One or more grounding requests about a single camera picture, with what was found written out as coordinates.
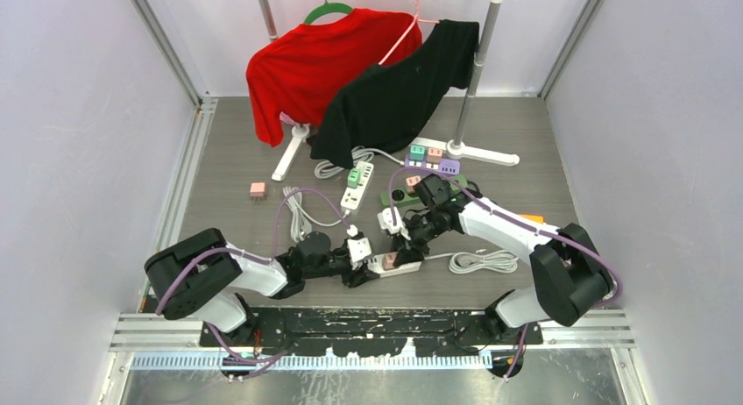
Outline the white power strip with USB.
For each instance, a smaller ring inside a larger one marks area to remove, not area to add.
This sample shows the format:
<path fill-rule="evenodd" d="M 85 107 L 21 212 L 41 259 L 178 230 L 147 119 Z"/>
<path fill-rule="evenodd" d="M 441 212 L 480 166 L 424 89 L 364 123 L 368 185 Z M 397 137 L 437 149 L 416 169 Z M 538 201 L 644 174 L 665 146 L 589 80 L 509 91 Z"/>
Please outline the white power strip with USB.
<path fill-rule="evenodd" d="M 376 255 L 374 257 L 382 257 L 383 258 L 383 256 L 385 254 L 379 254 L 379 255 Z M 393 277 L 393 276 L 397 276 L 397 275 L 410 274 L 410 273 L 418 272 L 420 270 L 421 265 L 422 265 L 422 262 L 417 262 L 417 263 L 413 263 L 413 264 L 401 266 L 401 267 L 399 267 L 397 269 L 394 269 L 392 271 L 385 271 L 384 270 L 383 272 L 374 272 L 374 273 L 379 274 L 380 275 L 380 278 Z"/>

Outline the pink plug adapter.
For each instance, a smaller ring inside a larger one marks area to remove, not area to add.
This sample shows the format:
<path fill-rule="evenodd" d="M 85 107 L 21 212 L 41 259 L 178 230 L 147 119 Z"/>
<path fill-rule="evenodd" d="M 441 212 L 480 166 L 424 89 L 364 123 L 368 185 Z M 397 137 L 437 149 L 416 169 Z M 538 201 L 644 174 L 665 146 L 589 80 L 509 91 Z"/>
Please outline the pink plug adapter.
<path fill-rule="evenodd" d="M 382 268 L 385 271 L 392 271 L 394 269 L 397 269 L 399 267 L 396 264 L 397 258 L 398 258 L 398 253 L 396 252 L 389 252 L 385 254 L 382 259 Z"/>
<path fill-rule="evenodd" d="M 267 185 L 264 181 L 255 181 L 250 185 L 249 197 L 253 202 L 261 202 L 267 198 Z"/>

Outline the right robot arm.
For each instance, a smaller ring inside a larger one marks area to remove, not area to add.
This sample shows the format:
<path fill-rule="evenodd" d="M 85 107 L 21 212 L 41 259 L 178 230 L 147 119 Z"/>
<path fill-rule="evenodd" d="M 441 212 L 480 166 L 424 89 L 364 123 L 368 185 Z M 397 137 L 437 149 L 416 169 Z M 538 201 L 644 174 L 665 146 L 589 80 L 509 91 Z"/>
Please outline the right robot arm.
<path fill-rule="evenodd" d="M 485 308 L 484 330 L 497 344 L 510 343 L 532 323 L 552 320 L 570 327 L 590 309 L 622 292 L 620 279 L 578 224 L 555 227 L 506 210 L 477 189 L 443 174 L 414 184 L 424 209 L 410 217 L 389 205 L 378 214 L 381 230 L 400 259 L 419 259 L 448 231 L 479 238 L 530 266 L 533 283 Z"/>

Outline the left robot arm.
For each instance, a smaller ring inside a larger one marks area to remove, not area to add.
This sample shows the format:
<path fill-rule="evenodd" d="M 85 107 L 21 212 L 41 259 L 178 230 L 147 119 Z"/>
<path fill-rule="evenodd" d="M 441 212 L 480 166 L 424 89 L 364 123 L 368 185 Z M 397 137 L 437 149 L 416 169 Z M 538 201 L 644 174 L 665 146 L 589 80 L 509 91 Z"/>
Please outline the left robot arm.
<path fill-rule="evenodd" d="M 318 231 L 272 258 L 246 252 L 209 228 L 151 256 L 144 271 L 167 320 L 195 316 L 235 346 L 254 338 L 258 319 L 242 293 L 283 300 L 309 279 L 339 276 L 348 288 L 376 280 L 371 245 L 360 231 L 337 248 Z"/>

